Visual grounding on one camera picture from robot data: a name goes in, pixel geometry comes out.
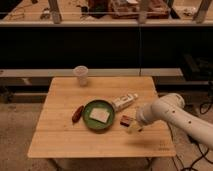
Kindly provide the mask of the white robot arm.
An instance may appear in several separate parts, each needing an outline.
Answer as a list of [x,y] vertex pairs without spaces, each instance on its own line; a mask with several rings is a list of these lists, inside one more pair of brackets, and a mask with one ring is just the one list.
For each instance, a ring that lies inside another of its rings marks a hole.
[[198,142],[213,150],[213,124],[184,110],[185,101],[180,94],[169,93],[136,110],[128,132],[136,132],[158,120],[170,123],[185,131]]

